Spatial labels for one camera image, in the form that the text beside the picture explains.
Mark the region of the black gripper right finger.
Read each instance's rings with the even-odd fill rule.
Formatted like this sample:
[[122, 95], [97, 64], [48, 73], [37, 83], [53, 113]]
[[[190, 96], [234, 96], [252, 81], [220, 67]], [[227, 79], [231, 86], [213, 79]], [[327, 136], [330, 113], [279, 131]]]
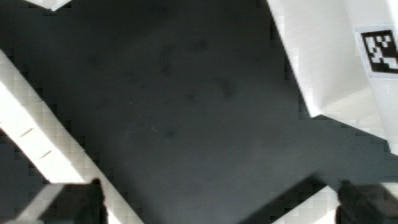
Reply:
[[398, 224], [398, 183], [341, 181], [335, 224]]

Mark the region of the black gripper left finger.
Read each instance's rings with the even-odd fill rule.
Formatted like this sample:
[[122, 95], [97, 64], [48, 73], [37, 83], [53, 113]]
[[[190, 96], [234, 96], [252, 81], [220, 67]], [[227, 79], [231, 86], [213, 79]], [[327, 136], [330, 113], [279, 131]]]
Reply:
[[106, 224], [101, 181], [65, 184], [41, 214], [44, 224]]

